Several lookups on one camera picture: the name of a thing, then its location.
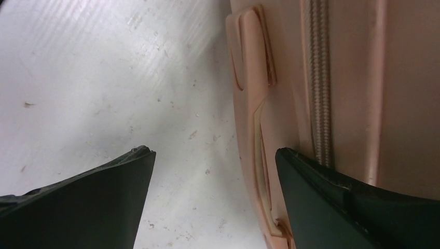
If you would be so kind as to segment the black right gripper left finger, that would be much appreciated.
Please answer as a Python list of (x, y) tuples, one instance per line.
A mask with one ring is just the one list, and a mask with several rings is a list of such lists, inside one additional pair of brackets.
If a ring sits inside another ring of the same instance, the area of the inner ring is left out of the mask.
[(1, 197), (1, 248), (133, 248), (156, 153), (146, 146), (21, 196)]

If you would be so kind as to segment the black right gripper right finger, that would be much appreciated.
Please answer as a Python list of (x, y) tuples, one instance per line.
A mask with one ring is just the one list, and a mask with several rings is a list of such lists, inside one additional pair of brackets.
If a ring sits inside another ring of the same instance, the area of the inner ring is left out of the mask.
[(439, 248), (439, 201), (366, 184), (290, 148), (275, 159), (297, 248)]

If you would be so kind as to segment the pink hard-shell suitcase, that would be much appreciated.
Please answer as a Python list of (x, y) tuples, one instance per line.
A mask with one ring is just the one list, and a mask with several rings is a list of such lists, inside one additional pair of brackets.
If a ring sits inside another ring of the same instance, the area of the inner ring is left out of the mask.
[(268, 248), (297, 248), (276, 152), (439, 201), (439, 1), (231, 1), (243, 178)]

